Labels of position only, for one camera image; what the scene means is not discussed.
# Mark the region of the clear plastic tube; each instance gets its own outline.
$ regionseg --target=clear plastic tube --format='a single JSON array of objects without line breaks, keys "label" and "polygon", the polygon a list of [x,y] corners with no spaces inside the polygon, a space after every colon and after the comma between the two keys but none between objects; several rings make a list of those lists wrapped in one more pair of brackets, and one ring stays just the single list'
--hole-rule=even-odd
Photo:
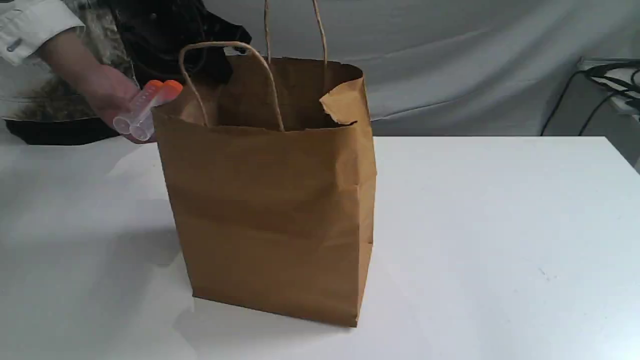
[{"label": "clear plastic tube", "polygon": [[154,118],[151,114],[151,108],[173,101],[182,92],[182,85],[174,80],[164,82],[162,89],[151,99],[147,113],[141,114],[137,119],[131,122],[129,131],[131,135],[141,141],[147,141],[153,136],[156,129],[154,127]]},{"label": "clear plastic tube", "polygon": [[147,116],[153,99],[157,97],[162,87],[164,87],[162,81],[149,81],[144,89],[131,101],[131,112],[119,114],[113,119],[113,127],[116,131],[123,135],[130,134],[131,124],[139,121],[140,117]]}]

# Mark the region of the white backdrop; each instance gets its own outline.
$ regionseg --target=white backdrop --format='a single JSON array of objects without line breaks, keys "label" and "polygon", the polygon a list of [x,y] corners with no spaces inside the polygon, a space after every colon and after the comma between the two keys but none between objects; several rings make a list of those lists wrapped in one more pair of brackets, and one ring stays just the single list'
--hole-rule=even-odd
[{"label": "white backdrop", "polygon": [[[262,0],[205,0],[264,50]],[[319,0],[378,134],[535,135],[583,55],[640,56],[638,0]],[[320,58],[311,0],[271,0],[276,56]]]}]

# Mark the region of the person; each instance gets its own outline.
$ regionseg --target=person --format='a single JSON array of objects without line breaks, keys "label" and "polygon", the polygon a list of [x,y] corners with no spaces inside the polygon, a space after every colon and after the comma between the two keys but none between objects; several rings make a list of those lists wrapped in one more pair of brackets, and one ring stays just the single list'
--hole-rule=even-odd
[{"label": "person", "polygon": [[122,71],[96,59],[78,36],[83,28],[60,0],[0,1],[0,56],[12,65],[40,58],[113,128],[114,117],[129,108],[139,88]]}]

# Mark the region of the button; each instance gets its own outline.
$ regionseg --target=button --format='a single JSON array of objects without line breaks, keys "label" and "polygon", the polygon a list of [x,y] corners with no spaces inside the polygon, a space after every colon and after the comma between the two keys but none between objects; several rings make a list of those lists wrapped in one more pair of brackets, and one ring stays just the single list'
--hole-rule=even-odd
[{"label": "button", "polygon": [[13,44],[9,45],[6,47],[6,50],[10,53],[14,52],[18,46],[20,46],[22,44],[22,39],[19,38],[18,40],[14,41]]}]

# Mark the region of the brown paper bag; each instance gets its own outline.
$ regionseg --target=brown paper bag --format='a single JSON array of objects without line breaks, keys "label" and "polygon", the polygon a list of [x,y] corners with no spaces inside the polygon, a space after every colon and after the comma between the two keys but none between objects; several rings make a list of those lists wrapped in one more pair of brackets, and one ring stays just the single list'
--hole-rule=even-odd
[{"label": "brown paper bag", "polygon": [[376,187],[362,72],[289,58],[270,70],[237,42],[182,55],[209,46],[252,56],[230,57],[229,84],[188,80],[154,111],[193,295],[355,327]]}]

